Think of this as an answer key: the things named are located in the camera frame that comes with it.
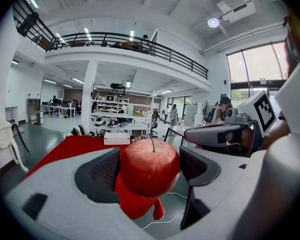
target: gray floor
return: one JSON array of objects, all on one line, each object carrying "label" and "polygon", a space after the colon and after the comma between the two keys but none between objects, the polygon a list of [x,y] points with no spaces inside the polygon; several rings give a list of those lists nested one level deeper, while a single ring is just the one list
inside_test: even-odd
[{"label": "gray floor", "polygon": [[[29,170],[33,169],[39,161],[41,161],[52,149],[54,149],[59,143],[61,143],[66,136],[67,132],[63,132],[66,129],[66,125],[76,124],[79,118],[70,120],[60,118],[61,128],[57,128],[53,122],[56,122],[59,118],[45,117],[45,127],[37,126],[34,124],[22,124],[20,127],[24,128],[22,134],[23,140],[29,149],[29,153],[26,152],[19,137],[15,137],[16,143],[19,147],[22,161]],[[158,140],[164,140],[168,124],[162,122],[158,125]],[[182,138],[180,136],[169,136],[167,142],[171,144],[177,151],[181,144]],[[193,144],[184,142],[184,146],[192,146]],[[21,182],[26,176],[26,173],[20,169],[19,166],[13,166],[2,178],[0,178],[0,192],[2,195],[6,195],[14,186]],[[182,175],[178,179],[175,187],[170,192],[171,194],[165,194],[160,197],[165,210],[165,216],[160,221],[154,221],[152,207],[143,217],[134,220],[142,230],[153,236],[155,239],[162,240],[180,232],[180,223],[183,218],[183,211],[185,210],[188,196],[188,184]]]}]

